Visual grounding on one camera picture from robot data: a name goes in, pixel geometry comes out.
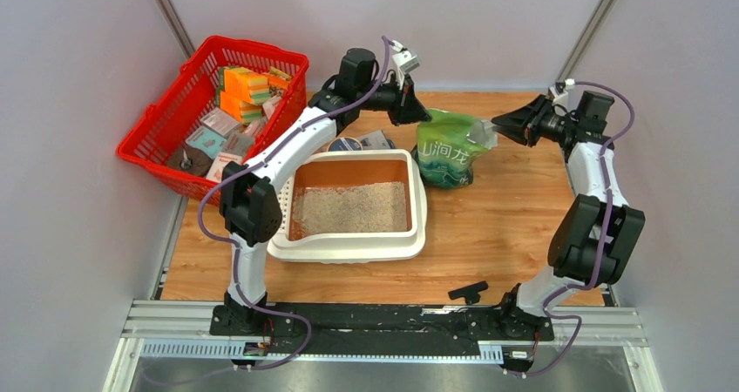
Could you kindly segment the green cat litter bag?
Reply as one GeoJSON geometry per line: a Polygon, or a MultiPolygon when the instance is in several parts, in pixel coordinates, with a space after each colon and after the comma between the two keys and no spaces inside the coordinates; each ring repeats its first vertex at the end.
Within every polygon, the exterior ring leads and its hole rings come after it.
{"type": "Polygon", "coordinates": [[[418,124],[411,151],[424,184],[444,190],[471,185],[472,164],[490,150],[471,144],[467,133],[473,122],[488,119],[439,109],[428,113],[432,120],[418,124]]]}

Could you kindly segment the clear plastic scoop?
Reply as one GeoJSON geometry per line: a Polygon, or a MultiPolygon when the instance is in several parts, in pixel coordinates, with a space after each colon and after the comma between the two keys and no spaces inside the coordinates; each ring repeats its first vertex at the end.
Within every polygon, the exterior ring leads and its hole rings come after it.
{"type": "Polygon", "coordinates": [[[498,134],[490,120],[473,122],[466,138],[471,144],[482,146],[486,150],[491,150],[498,145],[498,134]]]}

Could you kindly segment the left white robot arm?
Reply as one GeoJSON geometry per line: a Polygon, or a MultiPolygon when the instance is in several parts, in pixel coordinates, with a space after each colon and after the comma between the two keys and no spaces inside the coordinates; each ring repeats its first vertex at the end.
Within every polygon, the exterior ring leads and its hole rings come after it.
{"type": "Polygon", "coordinates": [[[245,165],[225,166],[219,212],[232,245],[233,264],[224,306],[243,334],[258,334],[267,320],[264,274],[268,242],[282,221],[278,192],[314,151],[363,110],[386,112],[393,125],[430,120],[410,76],[419,65],[418,55],[397,41],[390,42],[382,62],[372,51],[347,50],[338,72],[281,136],[245,165]]]}

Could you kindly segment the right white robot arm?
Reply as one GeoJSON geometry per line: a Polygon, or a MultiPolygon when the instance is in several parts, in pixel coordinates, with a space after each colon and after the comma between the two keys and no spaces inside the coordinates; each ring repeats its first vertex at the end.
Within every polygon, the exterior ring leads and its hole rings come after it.
{"type": "Polygon", "coordinates": [[[556,230],[546,266],[506,293],[497,314],[500,333],[517,339],[551,320],[550,309],[576,292],[617,282],[646,222],[631,207],[614,170],[607,114],[618,94],[589,84],[577,107],[561,103],[564,90],[539,95],[528,105],[492,119],[498,134],[529,147],[541,139],[559,145],[573,190],[573,203],[556,230]]]}

